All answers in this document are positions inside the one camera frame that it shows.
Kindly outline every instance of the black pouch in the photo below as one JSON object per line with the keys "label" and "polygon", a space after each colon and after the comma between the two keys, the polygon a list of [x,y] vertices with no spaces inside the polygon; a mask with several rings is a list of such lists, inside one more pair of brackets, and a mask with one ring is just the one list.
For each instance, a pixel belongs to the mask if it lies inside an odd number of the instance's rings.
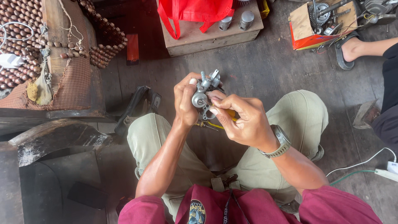
{"label": "black pouch", "polygon": [[136,118],[149,113],[158,114],[161,99],[162,96],[154,92],[150,87],[137,86],[129,105],[117,122],[115,133],[124,136],[127,131],[127,125],[125,124],[127,117]]}

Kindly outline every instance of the khaki pants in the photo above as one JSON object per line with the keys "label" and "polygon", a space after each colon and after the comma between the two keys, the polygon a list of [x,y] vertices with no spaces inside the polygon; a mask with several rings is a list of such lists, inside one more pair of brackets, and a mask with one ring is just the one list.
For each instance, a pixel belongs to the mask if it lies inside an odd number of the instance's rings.
{"label": "khaki pants", "polygon": [[[267,112],[270,124],[278,124],[289,136],[292,146],[312,161],[323,156],[320,136],[328,124],[325,104],[315,94],[298,90],[286,94]],[[137,161],[135,174],[139,179],[145,167],[158,152],[168,133],[170,124],[157,114],[147,114],[135,120],[127,135],[129,146]],[[249,147],[238,165],[226,175],[238,174],[243,190],[267,190],[278,204],[293,201],[296,189],[285,181],[271,159]],[[214,174],[197,158],[185,143],[174,178],[162,196],[175,220],[185,192],[193,185],[211,187]]]}

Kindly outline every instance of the man's left hand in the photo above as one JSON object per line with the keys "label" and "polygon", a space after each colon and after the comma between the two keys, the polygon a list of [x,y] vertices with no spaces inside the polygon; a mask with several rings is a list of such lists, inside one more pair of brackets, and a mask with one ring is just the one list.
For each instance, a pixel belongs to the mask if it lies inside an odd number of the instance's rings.
{"label": "man's left hand", "polygon": [[176,107],[174,123],[177,122],[183,128],[190,128],[198,121],[198,111],[191,100],[196,91],[197,80],[200,78],[200,74],[191,72],[174,87],[174,106]]}

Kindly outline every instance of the sandal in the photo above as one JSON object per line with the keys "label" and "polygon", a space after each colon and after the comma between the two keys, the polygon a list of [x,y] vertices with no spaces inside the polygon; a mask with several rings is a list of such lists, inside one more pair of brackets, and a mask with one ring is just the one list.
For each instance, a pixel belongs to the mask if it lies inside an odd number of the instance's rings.
{"label": "sandal", "polygon": [[352,31],[351,33],[347,34],[345,37],[336,41],[336,43],[334,44],[334,48],[336,49],[337,63],[344,70],[351,70],[354,67],[354,61],[347,62],[344,60],[343,50],[341,49],[341,46],[345,42],[347,42],[347,40],[353,37],[359,37],[359,34],[356,31]]}

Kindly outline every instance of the man's right hand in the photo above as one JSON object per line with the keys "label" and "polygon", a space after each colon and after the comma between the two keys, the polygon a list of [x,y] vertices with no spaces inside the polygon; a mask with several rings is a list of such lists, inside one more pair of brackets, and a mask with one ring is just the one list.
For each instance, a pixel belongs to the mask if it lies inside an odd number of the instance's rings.
{"label": "man's right hand", "polygon": [[[223,125],[229,139],[266,153],[279,148],[280,144],[272,132],[261,100],[235,94],[226,97],[218,90],[208,93],[207,96],[214,104],[210,111]],[[235,110],[240,118],[234,122],[225,109]]]}

